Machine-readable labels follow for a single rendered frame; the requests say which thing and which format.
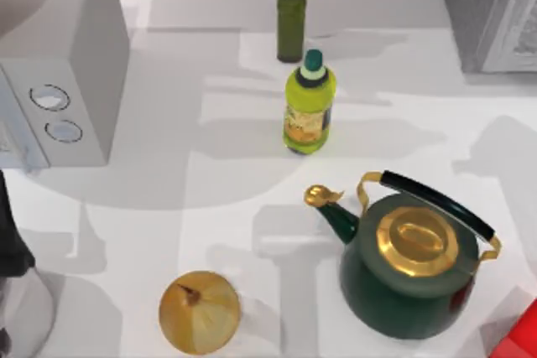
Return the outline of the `yellow-green bottle with green cap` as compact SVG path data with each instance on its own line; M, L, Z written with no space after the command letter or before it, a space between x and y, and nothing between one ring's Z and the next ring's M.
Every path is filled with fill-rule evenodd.
M336 94L336 77L319 49L309 49L302 65L285 85L283 140L301 155L319 150L326 142Z

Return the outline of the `dark green glass bottle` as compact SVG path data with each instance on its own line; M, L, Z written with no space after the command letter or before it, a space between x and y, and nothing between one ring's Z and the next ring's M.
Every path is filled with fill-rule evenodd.
M284 63L302 60L307 0L277 0L277 59Z

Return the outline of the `yellow onion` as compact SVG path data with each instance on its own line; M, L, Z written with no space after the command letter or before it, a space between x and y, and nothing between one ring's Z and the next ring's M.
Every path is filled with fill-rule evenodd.
M235 288L220 274L200 270L176 278L159 302L159 326L177 350L208 355L236 334L242 306Z

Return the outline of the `green kettle with gold lid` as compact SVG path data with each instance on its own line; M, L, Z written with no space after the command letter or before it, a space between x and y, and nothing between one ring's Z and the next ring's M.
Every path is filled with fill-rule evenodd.
M321 184L304 194L344 244L340 284L351 311L398 340L424 340L451 327L479 266L498 258L496 231L450 197L401 174L365 173L360 215Z

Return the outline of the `small round microwave knob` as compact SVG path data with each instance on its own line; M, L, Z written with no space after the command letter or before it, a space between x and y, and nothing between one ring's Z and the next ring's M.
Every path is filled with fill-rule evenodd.
M83 136L81 127L69 120L48 122L44 130L52 139L60 143L76 143Z

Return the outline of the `pale microwave oven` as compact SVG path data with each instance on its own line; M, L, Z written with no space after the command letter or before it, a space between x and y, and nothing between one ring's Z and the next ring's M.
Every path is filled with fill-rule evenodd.
M107 164L129 51L120 0L0 0L0 169ZM45 84L70 105L36 106L29 90ZM82 139L52 139L44 126L59 120L79 125Z

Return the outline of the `large round microwave knob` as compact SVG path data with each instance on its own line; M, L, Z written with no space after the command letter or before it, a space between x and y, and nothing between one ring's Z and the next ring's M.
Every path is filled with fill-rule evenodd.
M50 112L62 111L70 105L69 95L60 87L51 84L31 88L29 97L36 106Z

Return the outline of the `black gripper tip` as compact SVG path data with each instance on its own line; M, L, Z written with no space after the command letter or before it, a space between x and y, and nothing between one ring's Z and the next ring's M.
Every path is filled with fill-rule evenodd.
M20 278L35 268L34 254L15 224L3 171L0 169L0 278Z

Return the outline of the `red box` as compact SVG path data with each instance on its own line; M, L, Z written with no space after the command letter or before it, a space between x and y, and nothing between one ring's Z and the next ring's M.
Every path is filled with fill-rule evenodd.
M494 347L488 358L537 358L537 298Z

